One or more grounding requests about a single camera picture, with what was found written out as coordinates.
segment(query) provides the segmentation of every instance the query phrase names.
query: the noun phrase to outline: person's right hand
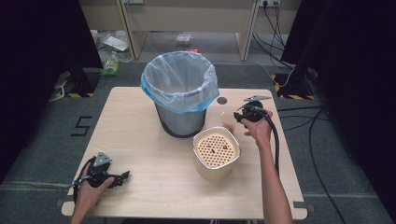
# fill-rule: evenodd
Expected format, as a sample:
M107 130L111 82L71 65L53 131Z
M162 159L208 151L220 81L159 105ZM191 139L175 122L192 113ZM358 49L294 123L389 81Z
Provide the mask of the person's right hand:
M273 113L271 111L265 111L270 116L270 118L273 116ZM256 140L257 144L259 144L260 142L264 144L270 143L272 129L265 118L262 118L257 122L251 122L247 119L242 119L241 123L244 124L248 129L248 132L245 132L245 135L252 136Z

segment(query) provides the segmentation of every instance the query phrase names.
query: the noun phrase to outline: trash can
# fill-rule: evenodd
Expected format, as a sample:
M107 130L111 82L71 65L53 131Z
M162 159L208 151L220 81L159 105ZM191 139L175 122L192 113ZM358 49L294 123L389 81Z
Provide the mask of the trash can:
M166 132L181 138L202 130L206 109L219 96L213 64L188 51L166 53L148 63L140 86L154 101Z

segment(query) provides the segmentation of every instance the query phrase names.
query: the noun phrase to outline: electrical outlet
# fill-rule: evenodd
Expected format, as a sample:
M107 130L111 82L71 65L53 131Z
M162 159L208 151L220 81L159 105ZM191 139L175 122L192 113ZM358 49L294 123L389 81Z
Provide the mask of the electrical outlet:
M267 7L276 7L276 3L278 6L280 5L280 0L260 0L260 7L264 7L264 1L267 1Z

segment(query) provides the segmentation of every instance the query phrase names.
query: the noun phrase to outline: person's left hand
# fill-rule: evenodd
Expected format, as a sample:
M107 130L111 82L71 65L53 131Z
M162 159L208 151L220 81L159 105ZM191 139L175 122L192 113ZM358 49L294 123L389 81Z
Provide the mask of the person's left hand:
M86 175L88 170L90 169L91 163L88 163L87 167L85 167L82 175ZM99 198L102 196L105 189L108 188L114 181L114 177L110 177L101 186L98 188L93 188L88 183L87 180L82 180L79 184L78 188L78 196L75 205L75 212L79 211L80 213L87 215L87 213L97 205Z

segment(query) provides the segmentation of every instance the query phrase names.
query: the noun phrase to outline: wooden table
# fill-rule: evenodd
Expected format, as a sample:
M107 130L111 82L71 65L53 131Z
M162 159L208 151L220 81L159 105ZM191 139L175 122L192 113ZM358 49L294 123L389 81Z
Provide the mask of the wooden table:
M267 90L220 89L226 105L214 101L207 109L205 126L220 126L224 110L235 111L243 99L253 95L272 96ZM262 101L274 112L273 122L280 141L280 179L290 201L293 219L304 219L306 209L297 176L282 131L274 101ZM138 87L117 87L108 96L102 115L78 167L99 151L113 159L108 172L120 175L130 170L123 186L108 189L100 205L91 210L97 217L173 217L262 219L262 187L259 152L255 141L243 135L237 124L234 135L242 153L231 173L218 181L198 175L194 165L192 138L175 138L166 133L154 103ZM73 202L65 202L62 213L71 216Z

